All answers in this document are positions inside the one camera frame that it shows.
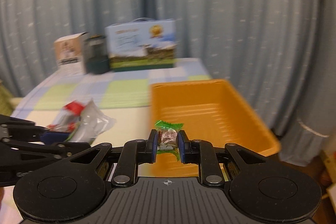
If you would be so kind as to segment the green candy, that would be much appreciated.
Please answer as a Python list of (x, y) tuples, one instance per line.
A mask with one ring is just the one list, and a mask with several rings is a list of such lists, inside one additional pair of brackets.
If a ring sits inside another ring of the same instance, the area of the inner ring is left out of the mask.
[(180, 161), (178, 150), (178, 133), (183, 129), (183, 123), (156, 121), (154, 127), (158, 132), (157, 154), (171, 153)]

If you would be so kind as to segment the clear red snack packet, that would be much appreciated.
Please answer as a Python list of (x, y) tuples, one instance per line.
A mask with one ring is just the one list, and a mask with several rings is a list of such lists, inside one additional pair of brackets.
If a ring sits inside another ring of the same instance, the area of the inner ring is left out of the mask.
[(65, 134), (65, 141), (87, 142), (89, 144), (101, 134), (110, 130), (116, 123), (114, 118), (105, 115), (90, 100), (86, 105), (79, 101), (66, 104), (61, 116), (47, 128), (57, 134)]

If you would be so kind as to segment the green patterned cushion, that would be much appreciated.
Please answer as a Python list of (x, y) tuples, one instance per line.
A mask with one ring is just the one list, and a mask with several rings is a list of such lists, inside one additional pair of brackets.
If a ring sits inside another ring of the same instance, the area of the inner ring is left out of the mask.
[(7, 90), (3, 85), (3, 82), (0, 81), (0, 114), (10, 116), (14, 111), (14, 106), (11, 103), (13, 95)]

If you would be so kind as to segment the orange plastic tray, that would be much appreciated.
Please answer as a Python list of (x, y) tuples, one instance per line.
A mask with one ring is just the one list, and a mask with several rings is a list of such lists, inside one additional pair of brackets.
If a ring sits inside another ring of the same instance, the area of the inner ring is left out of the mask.
[(223, 148), (236, 143), (263, 156), (281, 145), (254, 109), (227, 80), (183, 81), (151, 86), (151, 122), (181, 123), (189, 139)]

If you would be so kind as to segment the checkered tablecloth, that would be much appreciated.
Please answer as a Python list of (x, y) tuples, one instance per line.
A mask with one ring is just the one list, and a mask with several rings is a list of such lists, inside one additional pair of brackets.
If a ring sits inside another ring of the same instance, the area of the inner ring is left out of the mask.
[(156, 83), (209, 80), (210, 74), (199, 59), (179, 59), (175, 67), (141, 71), (109, 72), (102, 75), (63, 77), (55, 72), (21, 99), (12, 116), (40, 126), (56, 124), (64, 106), (72, 101), (94, 101), (114, 126), (95, 143), (121, 146), (131, 139), (144, 138), (150, 131), (150, 86)]

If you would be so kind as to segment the dark green glass jar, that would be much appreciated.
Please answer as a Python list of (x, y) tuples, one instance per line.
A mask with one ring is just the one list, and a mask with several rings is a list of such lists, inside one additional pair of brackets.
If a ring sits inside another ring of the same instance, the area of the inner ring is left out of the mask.
[(106, 36), (95, 35), (86, 39), (87, 71), (101, 75), (110, 71), (109, 56), (106, 46)]

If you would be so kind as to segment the beige white product box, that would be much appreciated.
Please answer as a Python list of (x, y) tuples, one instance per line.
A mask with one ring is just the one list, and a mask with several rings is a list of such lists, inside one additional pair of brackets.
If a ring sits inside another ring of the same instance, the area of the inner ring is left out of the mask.
[(54, 41), (58, 71), (62, 76), (81, 76), (86, 74), (84, 65), (84, 41), (88, 32), (63, 36)]

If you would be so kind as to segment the blue milk carton box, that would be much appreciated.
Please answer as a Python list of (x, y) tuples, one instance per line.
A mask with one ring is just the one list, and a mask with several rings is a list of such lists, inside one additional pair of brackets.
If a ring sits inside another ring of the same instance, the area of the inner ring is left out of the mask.
[(105, 28), (110, 67), (115, 72), (172, 68), (177, 47), (175, 20), (139, 18)]

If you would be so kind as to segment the blue star curtain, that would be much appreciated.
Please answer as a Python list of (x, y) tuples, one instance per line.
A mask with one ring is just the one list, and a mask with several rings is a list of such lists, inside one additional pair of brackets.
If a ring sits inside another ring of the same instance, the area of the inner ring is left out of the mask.
[(283, 160), (335, 137), (335, 0), (1, 0), (1, 80), (25, 96), (56, 71), (55, 39), (144, 17), (175, 20), (178, 57), (230, 80)]

